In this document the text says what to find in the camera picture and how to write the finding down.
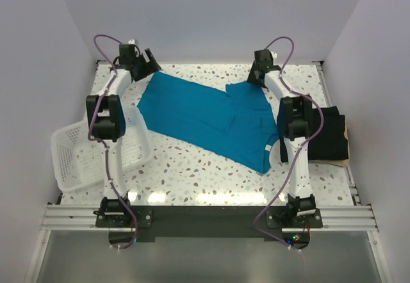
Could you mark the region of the blue t shirt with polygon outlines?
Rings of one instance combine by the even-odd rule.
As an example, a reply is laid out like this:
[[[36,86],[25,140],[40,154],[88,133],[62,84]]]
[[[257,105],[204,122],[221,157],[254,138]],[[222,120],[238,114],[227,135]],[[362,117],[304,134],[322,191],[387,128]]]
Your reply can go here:
[[[261,174],[270,169],[267,149],[279,139],[271,104],[248,82],[218,90],[155,73],[139,103],[151,131],[192,143]]]

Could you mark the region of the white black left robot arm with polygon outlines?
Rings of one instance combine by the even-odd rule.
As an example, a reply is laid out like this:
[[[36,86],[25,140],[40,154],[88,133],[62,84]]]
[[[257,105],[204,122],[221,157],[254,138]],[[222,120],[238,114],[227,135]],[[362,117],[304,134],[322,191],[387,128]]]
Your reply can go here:
[[[87,138],[101,148],[104,197],[95,213],[102,223],[137,228],[138,219],[131,210],[128,191],[123,179],[122,139],[127,127],[121,97],[134,82],[161,70],[150,49],[143,53],[138,41],[119,44],[119,55],[110,63],[110,75],[94,95],[86,97],[88,120]]]

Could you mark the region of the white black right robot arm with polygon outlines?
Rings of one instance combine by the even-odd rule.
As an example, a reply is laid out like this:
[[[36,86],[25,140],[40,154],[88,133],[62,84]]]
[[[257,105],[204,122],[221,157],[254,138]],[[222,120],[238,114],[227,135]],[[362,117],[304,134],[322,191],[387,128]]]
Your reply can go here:
[[[275,220],[283,227],[300,227],[316,212],[316,201],[310,185],[308,140],[311,136],[313,103],[286,80],[275,65],[276,54],[269,49],[254,52],[254,61],[247,81],[269,89],[279,101],[277,131],[284,142],[290,169],[288,201],[284,212]]]

